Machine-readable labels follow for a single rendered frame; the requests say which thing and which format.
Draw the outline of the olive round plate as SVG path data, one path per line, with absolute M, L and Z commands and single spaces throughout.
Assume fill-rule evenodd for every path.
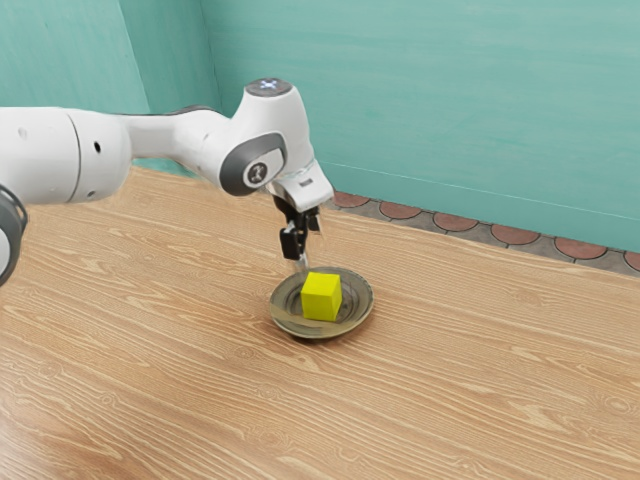
M 372 311 L 373 289 L 344 268 L 318 267 L 283 280 L 270 298 L 275 324 L 293 336 L 322 340 L 346 334 Z

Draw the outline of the yellow cube block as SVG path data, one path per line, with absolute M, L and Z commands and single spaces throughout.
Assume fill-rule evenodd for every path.
M 335 322 L 342 305 L 340 276 L 309 272 L 302 285 L 300 299 L 304 318 Z

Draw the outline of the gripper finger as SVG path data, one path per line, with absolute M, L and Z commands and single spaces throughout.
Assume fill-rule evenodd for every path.
M 282 255 L 297 271 L 309 269 L 306 254 L 307 235 L 306 229 L 299 229 L 295 225 L 288 225 L 279 232 Z

